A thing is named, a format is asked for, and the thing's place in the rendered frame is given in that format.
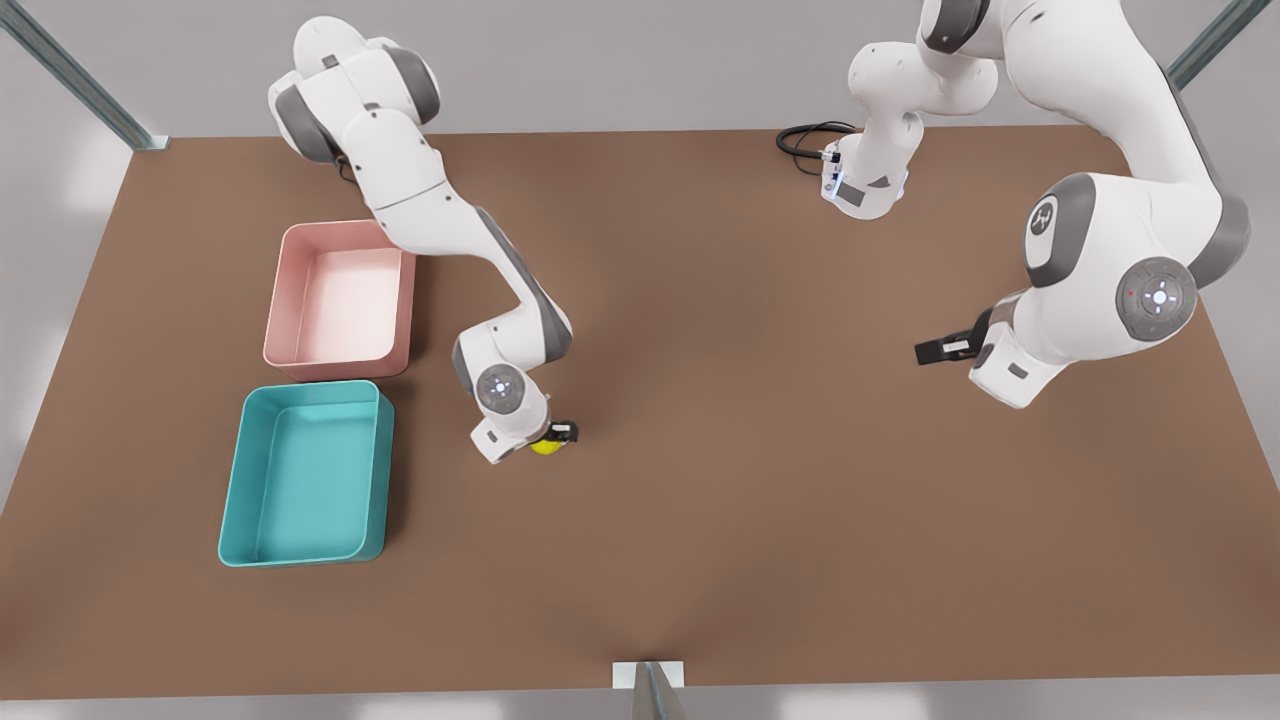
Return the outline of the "silver frame post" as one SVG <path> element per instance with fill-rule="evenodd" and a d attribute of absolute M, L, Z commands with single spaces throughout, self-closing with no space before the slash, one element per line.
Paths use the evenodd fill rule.
<path fill-rule="evenodd" d="M 689 720 L 676 692 L 685 688 L 684 661 L 613 662 L 612 687 L 632 692 L 630 720 Z"/>
<path fill-rule="evenodd" d="M 133 152 L 161 152 L 170 138 L 133 118 L 17 0 L 0 0 L 0 28 Z"/>
<path fill-rule="evenodd" d="M 1229 0 L 1166 69 L 1175 88 L 1183 91 L 1271 3 L 1272 0 Z"/>

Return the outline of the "teal plastic tray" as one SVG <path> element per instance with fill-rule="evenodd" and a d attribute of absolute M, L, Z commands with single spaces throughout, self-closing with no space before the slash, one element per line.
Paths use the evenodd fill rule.
<path fill-rule="evenodd" d="M 396 409 L 371 380 L 262 386 L 243 402 L 218 541 L 228 568 L 384 550 Z"/>

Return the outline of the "pink plastic tray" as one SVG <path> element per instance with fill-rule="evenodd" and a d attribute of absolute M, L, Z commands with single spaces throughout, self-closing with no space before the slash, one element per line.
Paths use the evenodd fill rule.
<path fill-rule="evenodd" d="M 372 219 L 292 225 L 264 361 L 298 382 L 399 375 L 410 364 L 416 260 Z"/>

